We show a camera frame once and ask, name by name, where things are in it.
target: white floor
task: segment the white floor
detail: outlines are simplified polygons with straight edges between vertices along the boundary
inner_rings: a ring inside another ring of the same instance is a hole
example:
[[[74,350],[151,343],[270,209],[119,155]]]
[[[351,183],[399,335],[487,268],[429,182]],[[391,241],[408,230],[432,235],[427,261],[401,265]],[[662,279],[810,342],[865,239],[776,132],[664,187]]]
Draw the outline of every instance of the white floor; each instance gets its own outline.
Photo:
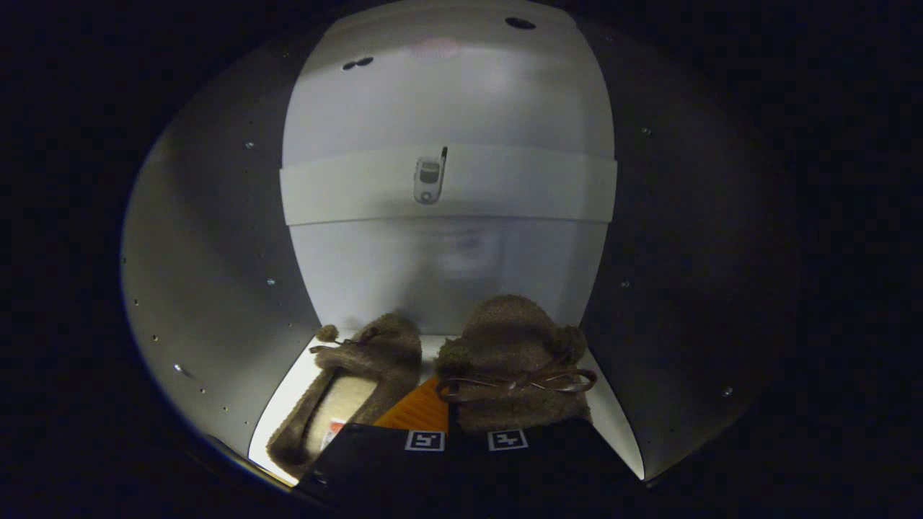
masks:
[[[340,330],[340,332],[342,337],[351,337],[356,333],[355,330]],[[423,335],[420,337],[423,346],[421,383],[436,374],[434,361],[439,348],[447,338],[443,335]],[[307,386],[320,374],[320,368],[314,363],[314,355],[307,351],[309,347],[316,344],[323,343],[320,343],[317,339],[312,339],[305,347],[305,351],[295,360],[292,368],[289,369],[288,374],[266,405],[263,416],[260,417],[257,428],[253,433],[253,438],[250,441],[250,460],[271,476],[290,486],[296,485],[298,480],[288,475],[270,460],[270,456],[266,452],[266,445],[269,443],[272,433],[275,432],[276,428],[294,408],[298,399],[305,393]],[[625,413],[622,411],[618,399],[612,392],[608,381],[602,376],[599,365],[596,364],[596,359],[588,352],[581,360],[580,367],[592,369],[600,375],[596,385],[586,393],[586,400],[590,405],[590,412],[593,415],[593,424],[596,430],[609,442],[609,445],[618,453],[631,471],[639,479],[643,479],[644,470],[638,443],[635,441],[631,426],[625,418]]]

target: gray curved wall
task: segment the gray curved wall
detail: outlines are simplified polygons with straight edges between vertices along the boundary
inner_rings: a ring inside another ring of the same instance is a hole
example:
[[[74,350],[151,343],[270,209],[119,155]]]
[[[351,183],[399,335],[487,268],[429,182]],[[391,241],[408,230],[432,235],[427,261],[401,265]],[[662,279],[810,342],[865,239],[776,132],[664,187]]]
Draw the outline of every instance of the gray curved wall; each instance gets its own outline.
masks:
[[[618,160],[582,327],[651,479],[736,421],[794,343],[795,193],[765,139],[701,74],[578,25],[602,65]]]
[[[141,354],[191,425],[244,457],[319,326],[279,169],[294,82],[324,29],[260,47],[197,93],[151,149],[127,209],[122,280]]]

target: orange tag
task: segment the orange tag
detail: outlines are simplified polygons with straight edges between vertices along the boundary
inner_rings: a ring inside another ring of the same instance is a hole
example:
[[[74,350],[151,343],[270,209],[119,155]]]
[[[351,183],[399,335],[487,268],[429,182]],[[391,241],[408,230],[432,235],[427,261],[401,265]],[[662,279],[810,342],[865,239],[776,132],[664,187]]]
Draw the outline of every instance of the orange tag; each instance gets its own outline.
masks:
[[[330,445],[330,442],[333,441],[334,438],[336,438],[337,433],[340,432],[340,430],[343,428],[345,424],[346,422],[344,420],[339,420],[337,418],[334,418],[330,421],[330,427],[327,429],[327,432],[324,433],[323,440],[320,441],[321,451],[323,451],[324,449],[327,448],[328,445]]]

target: brown fuzzy slipper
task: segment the brown fuzzy slipper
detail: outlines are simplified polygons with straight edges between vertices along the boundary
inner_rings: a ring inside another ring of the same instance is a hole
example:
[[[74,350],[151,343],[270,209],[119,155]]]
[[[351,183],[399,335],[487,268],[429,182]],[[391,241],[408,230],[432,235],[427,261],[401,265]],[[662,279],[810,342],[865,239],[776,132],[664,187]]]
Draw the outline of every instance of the brown fuzzy slipper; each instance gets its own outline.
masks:
[[[468,434],[590,420],[583,393],[596,375],[576,369],[586,349],[580,329],[556,327],[533,301],[494,297],[478,305],[461,337],[439,349],[436,391],[457,405]]]
[[[328,325],[317,338],[336,343],[337,334]],[[324,439],[324,431],[331,423],[371,425],[420,380],[420,337],[407,320],[385,314],[336,344],[310,349],[323,371],[267,446],[270,459],[293,477],[301,478],[326,446],[330,436]]]

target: black base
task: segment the black base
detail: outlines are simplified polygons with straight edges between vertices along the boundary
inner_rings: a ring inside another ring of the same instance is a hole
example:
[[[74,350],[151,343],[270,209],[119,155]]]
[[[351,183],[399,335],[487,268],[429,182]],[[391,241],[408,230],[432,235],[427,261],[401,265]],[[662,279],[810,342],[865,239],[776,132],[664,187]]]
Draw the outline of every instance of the black base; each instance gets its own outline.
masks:
[[[634,491],[625,482],[641,485],[583,419],[528,428],[527,446],[511,450],[453,430],[444,451],[407,451],[409,434],[349,424],[295,489],[346,516],[566,517],[610,516]],[[515,432],[500,438],[522,445]]]

